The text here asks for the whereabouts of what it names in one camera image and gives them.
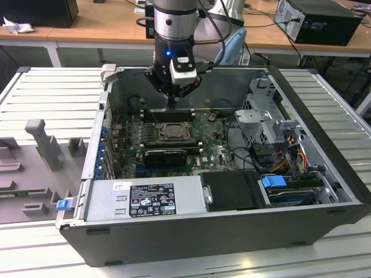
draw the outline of black plastic cover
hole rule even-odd
[[[252,171],[216,171],[200,174],[203,187],[211,190],[213,203],[208,211],[253,210],[265,207]]]

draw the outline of floor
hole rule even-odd
[[[61,61],[65,67],[101,67],[103,63],[99,62],[96,49],[59,49]],[[104,49],[104,58],[106,63],[115,63],[125,66],[143,66],[152,63],[152,50],[115,50]],[[270,55],[271,64],[278,68],[297,68],[297,56],[292,55]],[[315,57],[315,60],[308,59],[305,67],[317,68],[326,62],[327,57]],[[367,78],[365,72],[361,72],[356,81],[344,95],[348,85],[364,65],[365,58],[336,58],[333,65],[325,74],[325,79],[336,89],[347,101],[352,99],[354,92],[362,86]],[[265,61],[253,55],[250,65],[264,65]],[[51,67],[48,53],[42,47],[18,47],[8,46],[0,49],[0,92],[11,80],[19,66],[32,67]],[[364,94],[357,102],[359,105],[362,99],[367,95]]]

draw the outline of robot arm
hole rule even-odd
[[[201,84],[195,56],[228,64],[227,58],[241,49],[246,35],[242,18],[245,0],[222,1],[217,0],[209,11],[211,20],[200,19],[198,23],[198,0],[154,1],[154,63],[145,75],[168,99],[170,109]],[[225,55],[227,44],[231,47]]]

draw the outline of metal bracket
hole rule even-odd
[[[100,77],[103,83],[108,83],[109,81],[117,78],[116,73],[118,72],[116,64],[105,64],[100,70]]]

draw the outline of yellow wire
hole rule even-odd
[[[279,170],[281,167],[286,166],[287,163],[288,163],[288,161],[287,161],[287,160],[284,160],[284,161],[281,162],[279,165],[277,165],[276,167],[274,167],[274,168],[271,170],[271,172],[274,172],[274,171]]]
[[[304,155],[303,155],[301,152],[298,152],[297,154],[300,155],[300,157],[301,157],[301,161],[303,162],[303,163],[302,163],[302,167],[303,167],[303,170],[305,171],[305,166],[304,166],[304,161],[305,161],[305,160],[304,160]]]

